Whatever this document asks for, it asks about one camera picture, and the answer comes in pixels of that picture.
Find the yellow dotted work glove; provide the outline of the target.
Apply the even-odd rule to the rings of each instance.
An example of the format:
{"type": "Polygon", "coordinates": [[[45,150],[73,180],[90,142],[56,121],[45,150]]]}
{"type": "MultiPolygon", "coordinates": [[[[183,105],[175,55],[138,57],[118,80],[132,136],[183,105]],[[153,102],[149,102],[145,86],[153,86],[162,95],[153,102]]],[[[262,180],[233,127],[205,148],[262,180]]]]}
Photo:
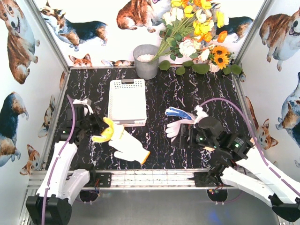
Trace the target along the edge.
{"type": "Polygon", "coordinates": [[[124,126],[115,123],[113,120],[104,117],[103,121],[105,124],[108,125],[107,128],[105,128],[101,135],[94,135],[91,137],[91,140],[96,143],[104,143],[108,141],[115,141],[122,137],[124,132],[124,126]]]}

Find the white knit glove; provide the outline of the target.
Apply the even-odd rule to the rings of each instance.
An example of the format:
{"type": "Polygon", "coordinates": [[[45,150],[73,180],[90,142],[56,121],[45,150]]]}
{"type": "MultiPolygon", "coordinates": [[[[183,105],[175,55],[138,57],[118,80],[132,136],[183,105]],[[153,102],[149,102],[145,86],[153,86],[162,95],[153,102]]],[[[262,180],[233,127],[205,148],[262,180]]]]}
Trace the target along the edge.
{"type": "Polygon", "coordinates": [[[167,124],[166,130],[165,130],[166,136],[171,139],[171,142],[173,142],[179,133],[181,124],[193,124],[193,123],[194,123],[194,120],[188,120],[188,119],[181,119],[181,120],[169,123],[169,124],[167,124]]]}

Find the blue dotted work glove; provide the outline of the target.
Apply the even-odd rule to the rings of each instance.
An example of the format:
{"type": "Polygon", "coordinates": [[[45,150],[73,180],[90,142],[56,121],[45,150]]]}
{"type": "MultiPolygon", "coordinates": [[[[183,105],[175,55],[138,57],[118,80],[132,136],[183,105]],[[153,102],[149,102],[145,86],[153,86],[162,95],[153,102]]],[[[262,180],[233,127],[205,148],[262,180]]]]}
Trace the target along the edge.
{"type": "Polygon", "coordinates": [[[193,121],[195,120],[194,115],[192,115],[191,113],[171,106],[165,110],[165,115],[179,117],[187,120],[193,120],[193,121]]]}

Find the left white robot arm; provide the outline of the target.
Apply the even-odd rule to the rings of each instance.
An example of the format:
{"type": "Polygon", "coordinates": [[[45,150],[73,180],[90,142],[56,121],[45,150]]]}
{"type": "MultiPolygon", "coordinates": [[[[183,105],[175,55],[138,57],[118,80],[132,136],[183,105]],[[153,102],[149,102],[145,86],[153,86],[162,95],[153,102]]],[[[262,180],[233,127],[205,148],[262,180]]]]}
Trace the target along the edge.
{"type": "Polygon", "coordinates": [[[59,130],[45,178],[26,208],[34,225],[66,225],[72,205],[84,187],[91,187],[100,176],[92,164],[78,164],[68,176],[77,150],[91,135],[108,126],[93,112],[88,100],[75,100],[67,109],[67,118],[59,130]]]}

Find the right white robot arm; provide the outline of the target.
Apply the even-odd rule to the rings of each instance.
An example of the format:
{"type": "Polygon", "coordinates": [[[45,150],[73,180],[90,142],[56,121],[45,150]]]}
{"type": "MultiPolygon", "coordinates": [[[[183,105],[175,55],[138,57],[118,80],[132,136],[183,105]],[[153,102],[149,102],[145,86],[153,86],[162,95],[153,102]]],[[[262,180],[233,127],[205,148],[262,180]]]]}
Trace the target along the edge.
{"type": "Polygon", "coordinates": [[[300,218],[300,184],[268,161],[249,139],[229,134],[213,117],[196,124],[188,120],[168,126],[167,137],[178,149],[204,147],[217,153],[217,161],[206,173],[194,179],[201,184],[236,187],[265,202],[282,219],[295,222],[300,218]]]}

